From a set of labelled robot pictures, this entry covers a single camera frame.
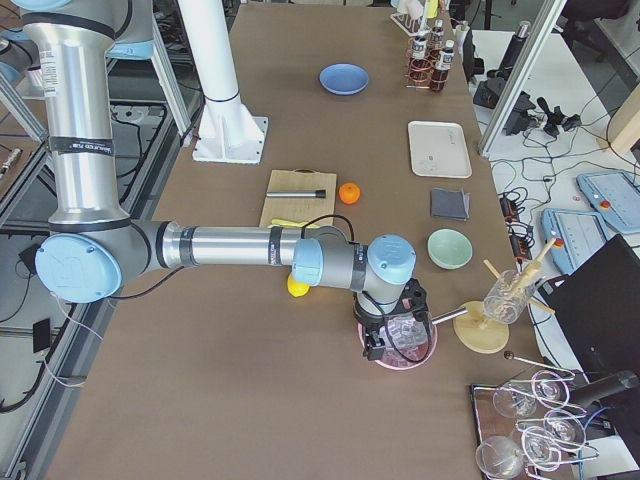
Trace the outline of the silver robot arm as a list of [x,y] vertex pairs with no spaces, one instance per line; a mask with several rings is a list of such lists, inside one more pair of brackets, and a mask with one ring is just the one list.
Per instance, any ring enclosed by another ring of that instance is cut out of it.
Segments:
[[435,329],[413,276],[416,253],[386,234],[363,245],[332,226],[183,227],[137,221],[122,207],[111,126],[108,54],[150,38],[147,1],[23,1],[26,36],[43,76],[58,206],[37,252],[46,288],[73,303],[107,298],[158,269],[207,264],[289,266],[295,280],[355,296],[365,356],[423,363]]

